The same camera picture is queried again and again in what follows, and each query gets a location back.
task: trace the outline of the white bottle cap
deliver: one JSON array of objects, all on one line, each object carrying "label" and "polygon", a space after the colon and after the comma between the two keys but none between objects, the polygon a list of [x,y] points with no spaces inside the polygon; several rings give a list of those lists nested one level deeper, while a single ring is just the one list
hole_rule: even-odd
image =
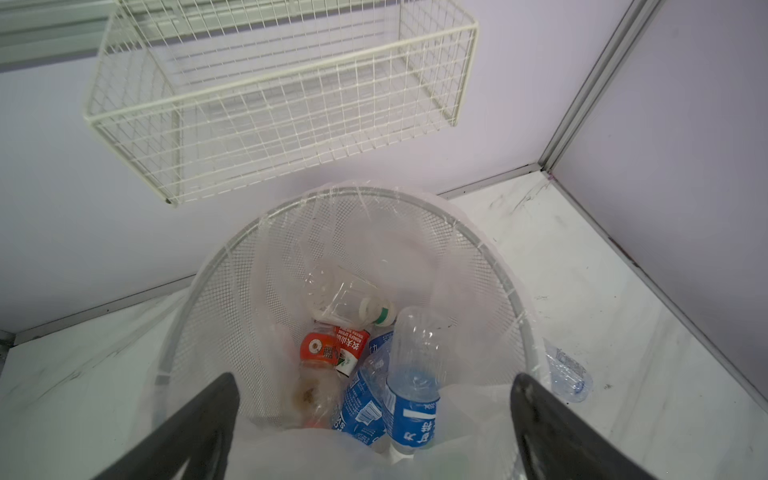
[{"label": "white bottle cap", "polygon": [[394,303],[388,300],[380,300],[371,296],[362,299],[362,302],[360,302],[360,310],[358,312],[360,321],[364,322],[369,318],[369,308],[376,308],[374,314],[378,315],[378,318],[373,321],[373,325],[390,326],[395,322],[395,318],[397,317],[397,309],[395,308]]},{"label": "white bottle cap", "polygon": [[405,453],[398,452],[395,446],[391,443],[389,444],[389,452],[387,456],[389,457],[389,463],[392,465],[396,464],[400,460],[403,460],[404,458],[413,458],[413,455],[407,455]]}]

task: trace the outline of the plastic bottle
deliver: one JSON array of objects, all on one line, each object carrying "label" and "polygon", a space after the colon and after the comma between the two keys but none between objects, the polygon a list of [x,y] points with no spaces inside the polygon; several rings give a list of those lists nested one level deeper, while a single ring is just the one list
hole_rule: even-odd
[{"label": "plastic bottle", "polygon": [[395,334],[395,327],[393,325],[374,326],[373,328],[370,328],[369,331],[371,334],[371,339],[368,341],[367,350],[368,354],[372,355],[382,345],[392,339],[392,335]]},{"label": "plastic bottle", "polygon": [[410,306],[398,315],[384,391],[384,422],[394,462],[435,436],[450,326],[450,320],[422,307]]},{"label": "plastic bottle", "polygon": [[587,369],[558,347],[544,340],[552,378],[552,392],[566,402],[583,402],[592,390]]},{"label": "plastic bottle", "polygon": [[353,330],[395,321],[395,305],[370,282],[321,259],[304,280],[304,300],[312,318]]},{"label": "plastic bottle", "polygon": [[365,445],[372,445],[384,436],[382,398],[389,368],[389,348],[386,342],[362,363],[344,392],[344,403],[334,416],[333,429],[349,433]]},{"label": "plastic bottle", "polygon": [[342,380],[336,373],[339,340],[331,325],[315,323],[299,347],[299,380],[291,400],[298,426],[328,429],[339,404]]}]

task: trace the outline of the blue bottle label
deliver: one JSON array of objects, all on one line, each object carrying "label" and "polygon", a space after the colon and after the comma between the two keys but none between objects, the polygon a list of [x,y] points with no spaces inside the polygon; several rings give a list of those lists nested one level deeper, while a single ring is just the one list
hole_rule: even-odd
[{"label": "blue bottle label", "polygon": [[333,423],[334,430],[349,433],[366,445],[384,435],[382,406],[373,398],[366,381],[357,372],[344,392],[344,403]]},{"label": "blue bottle label", "polygon": [[384,424],[392,440],[400,445],[423,447],[435,436],[437,402],[411,402],[397,396],[387,385],[384,398]]},{"label": "blue bottle label", "polygon": [[368,352],[374,353],[376,350],[379,349],[380,346],[387,343],[387,341],[390,340],[392,338],[392,335],[394,334],[395,334],[394,332],[387,332],[384,335],[377,336],[375,339],[372,339],[368,343]]}]

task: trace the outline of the wall-mounted basket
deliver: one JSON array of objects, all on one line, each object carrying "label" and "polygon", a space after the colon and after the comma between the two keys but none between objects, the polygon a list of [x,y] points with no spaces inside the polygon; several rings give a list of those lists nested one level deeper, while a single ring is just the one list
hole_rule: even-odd
[{"label": "wall-mounted basket", "polygon": [[456,125],[453,0],[120,0],[88,123],[169,204]]}]

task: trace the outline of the marble floor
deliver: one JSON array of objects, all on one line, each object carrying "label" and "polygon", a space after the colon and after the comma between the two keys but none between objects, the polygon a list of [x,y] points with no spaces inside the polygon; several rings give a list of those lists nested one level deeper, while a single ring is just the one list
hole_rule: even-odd
[{"label": "marble floor", "polygon": [[[768,415],[533,173],[452,200],[501,252],[536,330],[591,374],[569,406],[658,478],[764,478]],[[185,291],[24,343],[0,376],[4,478],[86,479],[124,451]]]}]

